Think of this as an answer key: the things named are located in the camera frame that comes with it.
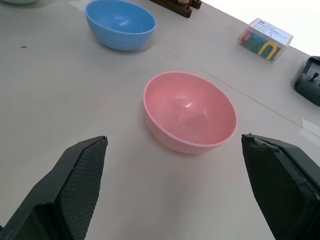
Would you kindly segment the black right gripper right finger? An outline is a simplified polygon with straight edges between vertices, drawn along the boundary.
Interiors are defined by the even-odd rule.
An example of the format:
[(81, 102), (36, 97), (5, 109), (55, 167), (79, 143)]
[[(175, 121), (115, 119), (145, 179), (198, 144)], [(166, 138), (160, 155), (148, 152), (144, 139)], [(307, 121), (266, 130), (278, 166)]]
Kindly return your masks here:
[(320, 166), (296, 145), (243, 134), (254, 198), (275, 240), (320, 240)]

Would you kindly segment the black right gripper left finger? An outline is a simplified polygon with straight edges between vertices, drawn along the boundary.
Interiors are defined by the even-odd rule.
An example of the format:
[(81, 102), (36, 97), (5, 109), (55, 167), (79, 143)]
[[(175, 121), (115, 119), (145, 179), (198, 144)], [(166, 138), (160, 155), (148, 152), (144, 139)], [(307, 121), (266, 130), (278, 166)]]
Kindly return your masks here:
[(21, 202), (0, 240), (85, 240), (99, 198), (106, 136), (67, 148)]

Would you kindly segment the dark grey remote controller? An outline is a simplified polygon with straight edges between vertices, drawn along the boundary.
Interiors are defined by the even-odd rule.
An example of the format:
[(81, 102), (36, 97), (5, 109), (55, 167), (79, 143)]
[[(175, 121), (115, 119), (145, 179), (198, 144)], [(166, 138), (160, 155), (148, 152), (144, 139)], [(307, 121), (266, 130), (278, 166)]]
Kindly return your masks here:
[(294, 83), (297, 93), (320, 107), (320, 56), (311, 56)]

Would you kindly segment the pink plastic bowl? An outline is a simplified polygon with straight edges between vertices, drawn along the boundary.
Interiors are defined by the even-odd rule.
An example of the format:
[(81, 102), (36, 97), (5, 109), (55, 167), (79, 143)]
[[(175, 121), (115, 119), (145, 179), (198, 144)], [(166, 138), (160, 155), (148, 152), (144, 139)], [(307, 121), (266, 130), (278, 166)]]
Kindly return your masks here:
[(180, 71), (158, 74), (144, 87), (143, 110), (150, 133), (167, 148), (207, 153), (236, 133), (238, 116), (230, 98), (203, 77)]

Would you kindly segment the clear box of coloured magnets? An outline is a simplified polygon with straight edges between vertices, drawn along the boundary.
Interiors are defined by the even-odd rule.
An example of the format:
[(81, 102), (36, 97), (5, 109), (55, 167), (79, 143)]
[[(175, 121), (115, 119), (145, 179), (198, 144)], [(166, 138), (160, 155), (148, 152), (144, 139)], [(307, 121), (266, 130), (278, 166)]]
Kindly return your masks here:
[(237, 44), (273, 64), (290, 46), (293, 38), (291, 34), (257, 18), (247, 25)]

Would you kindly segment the blue plastic bowl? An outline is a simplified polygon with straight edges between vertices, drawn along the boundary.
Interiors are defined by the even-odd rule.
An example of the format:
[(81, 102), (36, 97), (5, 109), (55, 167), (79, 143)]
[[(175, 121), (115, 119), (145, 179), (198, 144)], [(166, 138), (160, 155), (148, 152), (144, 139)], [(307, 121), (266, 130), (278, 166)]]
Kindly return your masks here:
[(123, 0), (93, 0), (84, 13), (96, 40), (117, 51), (142, 48), (156, 29), (156, 19), (150, 12)]

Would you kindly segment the green plastic bowl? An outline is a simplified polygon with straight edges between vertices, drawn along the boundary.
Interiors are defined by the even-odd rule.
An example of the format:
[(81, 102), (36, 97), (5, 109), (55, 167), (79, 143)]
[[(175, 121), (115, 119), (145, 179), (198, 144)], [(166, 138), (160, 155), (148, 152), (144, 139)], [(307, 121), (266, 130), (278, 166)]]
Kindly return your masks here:
[(38, 0), (0, 0), (0, 2), (11, 4), (11, 5), (29, 5), (34, 4)]

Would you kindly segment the dark wooden stand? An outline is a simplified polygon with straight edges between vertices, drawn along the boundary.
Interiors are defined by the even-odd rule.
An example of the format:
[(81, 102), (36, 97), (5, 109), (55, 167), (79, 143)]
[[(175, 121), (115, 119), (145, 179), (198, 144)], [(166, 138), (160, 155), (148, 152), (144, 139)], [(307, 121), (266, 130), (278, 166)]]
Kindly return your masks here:
[(150, 1), (185, 18), (191, 17), (192, 8), (200, 9), (202, 5), (201, 0), (150, 0)]

